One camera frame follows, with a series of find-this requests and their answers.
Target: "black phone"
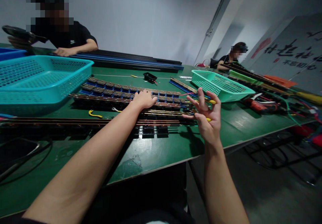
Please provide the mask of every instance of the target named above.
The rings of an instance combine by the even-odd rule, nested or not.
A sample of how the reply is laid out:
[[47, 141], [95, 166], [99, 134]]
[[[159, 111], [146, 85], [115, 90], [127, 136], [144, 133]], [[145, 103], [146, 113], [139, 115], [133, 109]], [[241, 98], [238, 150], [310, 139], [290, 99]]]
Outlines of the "black phone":
[[39, 146], [39, 143], [24, 138], [15, 138], [0, 144], [0, 179], [23, 163], [23, 160], [16, 163], [15, 160], [32, 154]]

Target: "orange item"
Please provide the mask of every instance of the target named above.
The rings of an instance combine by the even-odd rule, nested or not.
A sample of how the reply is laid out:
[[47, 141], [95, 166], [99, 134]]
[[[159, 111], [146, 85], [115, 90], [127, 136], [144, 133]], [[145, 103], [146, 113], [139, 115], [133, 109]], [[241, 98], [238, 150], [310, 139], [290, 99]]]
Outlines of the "orange item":
[[295, 86], [297, 85], [296, 82], [292, 82], [292, 81], [288, 81], [288, 80], [285, 80], [283, 78], [280, 78], [280, 77], [277, 77], [277, 76], [267, 76], [267, 75], [264, 75], [265, 78], [273, 81], [273, 82], [276, 82], [277, 84], [280, 84], [286, 88], [290, 88], [292, 86]]

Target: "yellow tool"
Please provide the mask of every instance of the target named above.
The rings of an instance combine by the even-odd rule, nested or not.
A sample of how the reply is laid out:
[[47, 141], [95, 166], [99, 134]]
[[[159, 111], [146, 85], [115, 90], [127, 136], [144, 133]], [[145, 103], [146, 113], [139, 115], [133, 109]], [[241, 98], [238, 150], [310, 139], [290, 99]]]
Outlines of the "yellow tool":
[[116, 108], [112, 108], [112, 111], [115, 111], [115, 112], [122, 112], [122, 111], [117, 110]]
[[[192, 111], [194, 112], [194, 114], [197, 112], [197, 110], [195, 110], [195, 109], [193, 109]], [[207, 121], [208, 122], [211, 122], [211, 119], [210, 118], [207, 118]]]
[[317, 96], [314, 94], [309, 94], [309, 93], [303, 93], [303, 92], [297, 92], [296, 95], [298, 97], [304, 98], [305, 100], [312, 102], [317, 105], [322, 105], [322, 97]]
[[88, 111], [88, 114], [90, 115], [90, 116], [92, 116], [92, 117], [98, 117], [98, 118], [103, 118], [101, 115], [94, 115], [94, 114], [92, 114], [92, 112], [93, 112], [94, 110], [89, 110]]
[[205, 102], [209, 102], [211, 104], [216, 104], [216, 101], [214, 100], [205, 100]]

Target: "power drill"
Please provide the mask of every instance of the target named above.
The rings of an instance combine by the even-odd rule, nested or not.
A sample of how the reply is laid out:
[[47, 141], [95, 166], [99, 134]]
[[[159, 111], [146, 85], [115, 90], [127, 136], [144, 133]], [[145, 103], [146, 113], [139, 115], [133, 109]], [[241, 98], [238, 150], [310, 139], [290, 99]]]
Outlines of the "power drill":
[[259, 103], [252, 98], [246, 98], [243, 103], [258, 114], [274, 113], [280, 108], [277, 103]]

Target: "table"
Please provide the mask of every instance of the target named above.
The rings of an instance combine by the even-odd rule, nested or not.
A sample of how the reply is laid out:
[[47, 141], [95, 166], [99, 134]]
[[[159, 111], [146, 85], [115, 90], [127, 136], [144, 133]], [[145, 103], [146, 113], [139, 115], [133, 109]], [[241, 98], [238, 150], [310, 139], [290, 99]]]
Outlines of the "table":
[[[192, 86], [189, 79], [182, 78], [182, 76], [191, 77], [193, 69], [196, 67], [185, 65], [184, 70], [178, 73], [152, 72], [158, 77], [158, 85], [144, 81], [143, 73], [145, 71], [93, 67], [92, 73], [95, 78], [122, 85], [184, 93], [170, 84], [169, 79], [174, 77]], [[88, 115], [88, 110], [73, 109], [70, 106], [71, 103], [73, 100], [69, 99], [60, 109], [43, 117], [92, 118]], [[94, 111], [94, 114], [106, 118], [115, 116], [117, 113]], [[221, 118], [220, 134], [224, 148], [240, 145], [295, 125], [286, 116], [260, 116], [240, 102], [222, 104]], [[295, 118], [302, 124], [312, 121], [297, 116]], [[0, 183], [0, 217], [27, 209], [47, 183], [87, 140], [88, 138], [86, 140], [67, 138], [55, 141], [51, 152], [36, 169], [12, 183], [3, 184], [21, 176], [38, 164], [49, 150], [30, 159]], [[134, 139], [125, 145], [115, 171], [111, 173], [104, 186], [182, 163], [202, 154], [204, 154], [204, 143], [197, 127], [178, 127], [177, 133], [169, 134], [168, 138], [155, 136], [154, 138]]]

